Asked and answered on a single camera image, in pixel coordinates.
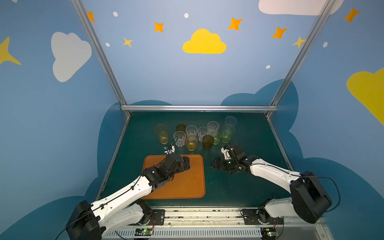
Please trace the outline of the short yellow plastic glass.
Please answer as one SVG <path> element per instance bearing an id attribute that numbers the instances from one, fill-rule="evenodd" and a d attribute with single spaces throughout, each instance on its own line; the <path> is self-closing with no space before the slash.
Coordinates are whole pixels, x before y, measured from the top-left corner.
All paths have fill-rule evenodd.
<path id="1" fill-rule="evenodd" d="M 187 135 L 186 146 L 190 152 L 193 152 L 196 150 L 198 142 L 199 142 L 199 139 L 196 135 L 194 135 L 194 134 Z"/>

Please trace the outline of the brown textured glass front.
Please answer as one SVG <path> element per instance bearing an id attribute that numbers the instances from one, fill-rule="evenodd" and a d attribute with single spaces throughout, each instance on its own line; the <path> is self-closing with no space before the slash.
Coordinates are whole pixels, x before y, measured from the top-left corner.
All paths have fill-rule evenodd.
<path id="1" fill-rule="evenodd" d="M 203 149 L 204 149 L 204 150 L 210 150 L 211 147 L 212 147 L 213 144 L 214 144 L 214 141 L 215 141 L 215 139 L 214 139 L 213 136 L 211 136 L 211 135 L 205 135 L 205 136 L 203 137 L 203 141 L 202 141 L 202 143 L 203 143 Z"/>

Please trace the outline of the clear faceted plastic glass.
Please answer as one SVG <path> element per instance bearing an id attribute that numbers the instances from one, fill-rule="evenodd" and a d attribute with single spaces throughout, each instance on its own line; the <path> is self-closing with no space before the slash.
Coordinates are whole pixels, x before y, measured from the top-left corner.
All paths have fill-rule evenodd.
<path id="1" fill-rule="evenodd" d="M 176 131 L 173 135 L 173 138 L 174 138 L 174 144 L 178 148 L 182 148 L 185 145 L 186 133 L 183 131 Z"/>

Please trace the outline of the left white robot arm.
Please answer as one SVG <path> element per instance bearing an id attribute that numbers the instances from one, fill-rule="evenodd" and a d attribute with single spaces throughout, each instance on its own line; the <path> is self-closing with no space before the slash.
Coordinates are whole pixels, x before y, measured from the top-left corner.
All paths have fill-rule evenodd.
<path id="1" fill-rule="evenodd" d="M 141 198 L 190 168 L 189 157 L 167 154 L 160 163 L 144 169 L 137 179 L 115 193 L 93 203 L 84 200 L 77 204 L 65 231 L 71 240 L 100 240 L 123 225 L 140 222 L 151 211 Z"/>

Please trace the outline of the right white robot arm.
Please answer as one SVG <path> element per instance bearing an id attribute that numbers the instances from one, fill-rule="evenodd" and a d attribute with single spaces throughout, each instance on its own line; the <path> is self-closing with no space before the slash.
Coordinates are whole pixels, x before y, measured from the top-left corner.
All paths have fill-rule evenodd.
<path id="1" fill-rule="evenodd" d="M 283 188 L 290 196 L 266 200 L 258 207 L 255 215 L 262 225 L 279 217 L 299 217 L 314 224 L 332 205 L 332 199 L 312 172 L 290 171 L 273 165 L 256 156 L 247 156 L 238 145 L 221 148 L 221 157 L 211 163 L 212 168 L 230 175 L 245 172 L 265 179 Z"/>

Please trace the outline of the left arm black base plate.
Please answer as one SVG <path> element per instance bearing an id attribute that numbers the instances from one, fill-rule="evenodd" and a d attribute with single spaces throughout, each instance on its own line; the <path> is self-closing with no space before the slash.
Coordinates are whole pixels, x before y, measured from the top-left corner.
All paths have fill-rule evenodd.
<path id="1" fill-rule="evenodd" d="M 164 209 L 154 209 L 146 211 L 143 215 L 143 218 L 140 220 L 140 225 L 155 225 L 163 226 L 165 220 L 165 210 Z"/>

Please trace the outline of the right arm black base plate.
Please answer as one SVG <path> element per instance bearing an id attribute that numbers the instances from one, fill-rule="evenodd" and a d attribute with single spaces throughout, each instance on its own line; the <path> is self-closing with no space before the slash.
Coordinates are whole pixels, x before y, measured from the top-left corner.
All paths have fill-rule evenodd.
<path id="1" fill-rule="evenodd" d="M 271 217 L 264 209 L 242 209 L 240 211 L 246 225 L 283 225 L 283 218 Z"/>

